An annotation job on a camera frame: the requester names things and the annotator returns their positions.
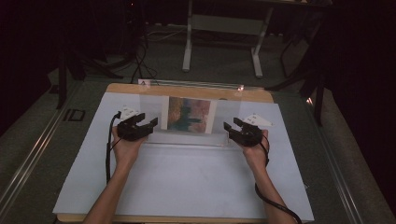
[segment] wooden edge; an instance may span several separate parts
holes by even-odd
[[[57,214],[62,222],[82,222],[86,215]],[[114,216],[114,222],[136,223],[263,223],[266,218]]]
[[[207,87],[182,87],[182,86],[143,86],[136,84],[112,83],[106,92],[168,95],[176,97],[199,98],[199,99],[226,99],[234,101],[250,101],[261,103],[273,103],[274,99],[270,92],[263,89],[257,90],[230,90]]]

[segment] white paper sheet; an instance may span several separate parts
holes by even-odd
[[[124,105],[140,110],[139,103],[138,95],[105,93],[53,213],[88,213],[106,185],[109,122]],[[271,120],[274,125],[267,127],[271,143],[268,172],[288,208],[302,220],[314,220],[278,105],[232,101],[226,104],[239,104],[240,119],[255,113]],[[114,170],[114,157],[111,166]],[[227,147],[143,145],[116,214],[265,217],[254,191],[254,178],[241,149],[233,142]]]

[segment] painted artwork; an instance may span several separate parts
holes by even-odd
[[[211,133],[216,102],[164,97],[161,128],[190,133]]]

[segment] white table leg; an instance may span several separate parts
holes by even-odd
[[[268,23],[271,19],[273,8],[269,8],[265,21],[262,23],[262,28],[259,33],[259,42],[255,48],[251,49],[251,58],[253,60],[254,74],[257,78],[262,78],[262,66],[260,64],[259,52],[262,47],[262,41],[264,40],[265,31],[267,30]]]
[[[184,59],[183,59],[183,72],[190,71],[190,61],[191,61],[191,17],[192,17],[192,0],[189,0],[189,17],[187,18],[187,43],[186,49],[184,50]]]

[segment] wire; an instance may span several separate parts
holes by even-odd
[[[114,73],[118,73],[118,72],[120,72],[120,71],[123,71],[123,70],[125,70],[125,69],[131,67],[132,64],[134,64],[134,63],[133,63],[133,62],[129,62],[129,63],[128,63],[126,66],[124,66],[123,68],[121,68],[121,69],[119,69],[119,70],[117,70],[117,71],[114,71]]]
[[[158,71],[155,70],[155,69],[153,69],[153,68],[148,67],[148,66],[146,65],[146,63],[144,62],[144,59],[146,58],[146,51],[147,51],[147,50],[146,50],[146,47],[143,46],[142,44],[139,44],[139,46],[143,49],[143,56],[140,57],[138,54],[136,54],[136,63],[137,63],[137,67],[136,67],[136,69],[134,70],[134,73],[133,73],[133,75],[132,75],[131,83],[134,83],[134,77],[135,77],[137,71],[139,71],[140,78],[144,78],[144,77],[143,77],[143,74],[142,74],[142,71],[141,71],[141,65],[143,65],[143,66],[146,68],[146,71],[148,72],[149,78],[150,78],[150,79],[153,79],[153,80],[157,83],[157,85],[159,86],[160,83],[159,83],[159,82],[157,81],[157,79],[155,78],[155,77],[158,75]]]
[[[154,35],[154,34],[172,34],[175,31],[151,31],[148,33],[148,35]]]
[[[108,181],[110,180],[110,152],[111,149],[113,149],[113,147],[121,140],[117,141],[116,144],[114,144],[114,146],[111,146],[111,133],[113,131],[113,124],[114,124],[114,120],[115,119],[119,119],[121,115],[121,112],[119,111],[119,113],[117,113],[116,115],[113,116],[113,119],[110,121],[110,127],[108,130],[108,139],[107,139],[107,145],[106,145],[106,182],[108,183]]]
[[[268,138],[267,138],[266,136],[263,135],[262,137],[264,137],[264,138],[267,140],[267,143],[268,143],[268,149],[267,149],[262,143],[260,143],[260,146],[262,147],[262,149],[263,149],[264,152],[265,152],[265,156],[266,156],[265,166],[267,166],[268,162],[270,161],[270,160],[268,159],[268,153],[269,153],[269,151],[270,151],[270,142],[268,141]],[[301,221],[300,218],[297,216],[297,214],[295,214],[295,213],[294,213],[293,211],[291,211],[289,208],[287,208],[287,207],[285,207],[285,206],[283,206],[283,205],[281,205],[281,204],[279,204],[279,203],[273,202],[273,201],[269,200],[268,198],[265,198],[265,197],[260,193],[260,190],[259,190],[259,187],[257,186],[257,184],[254,184],[254,189],[256,190],[257,196],[259,196],[259,198],[261,198],[263,201],[265,201],[266,203],[271,204],[273,207],[275,207],[275,208],[277,208],[277,209],[279,209],[279,210],[281,210],[281,211],[283,211],[283,212],[285,212],[285,213],[291,215],[291,216],[297,221],[298,224],[302,224],[302,221]]]
[[[182,32],[185,32],[185,31],[186,31],[185,29],[179,30],[179,31],[173,32],[173,33],[170,34],[170,35],[166,35],[166,36],[163,36],[163,37],[158,38],[158,39],[149,39],[148,41],[155,42],[155,41],[165,40],[166,38],[168,38],[168,37],[170,37],[170,36],[172,36],[172,35],[177,35],[177,34],[180,34],[180,33],[182,33]]]
[[[264,196],[262,196],[262,194],[260,193],[259,187],[257,187],[257,184],[254,184],[254,189],[256,190],[256,194],[257,196],[259,196],[260,199],[262,199],[263,201],[265,201],[266,203],[271,204],[273,207],[291,215],[298,224],[302,224],[303,222],[301,221],[301,219],[297,216],[297,214],[295,214],[293,211],[291,211],[289,208],[279,204],[279,203],[275,203],[271,200],[269,200],[268,198],[265,198]]]
[[[133,60],[134,56],[132,56],[132,54],[127,53],[127,54],[125,54],[123,57],[124,57],[124,58],[123,58],[122,60],[120,60],[120,61],[118,61],[118,62],[115,62],[115,63],[102,63],[102,62],[100,62],[100,61],[98,61],[98,60],[95,60],[95,59],[93,59],[93,60],[94,60],[96,63],[98,63],[99,65],[101,65],[102,67],[104,67],[105,69],[109,70],[109,72],[111,72],[111,73],[116,73],[116,72],[119,72],[119,71],[121,71],[121,70],[123,70],[123,69],[121,68],[120,70],[115,71],[115,72],[113,72],[113,71],[111,71],[111,70],[116,69],[116,68],[119,68],[119,67],[122,67],[122,66],[124,66],[124,65],[126,65],[126,64],[133,63],[132,60]],[[85,66],[94,68],[91,64],[86,63],[86,62],[84,62],[84,61],[81,61],[81,63],[82,63],[83,65],[85,65]]]

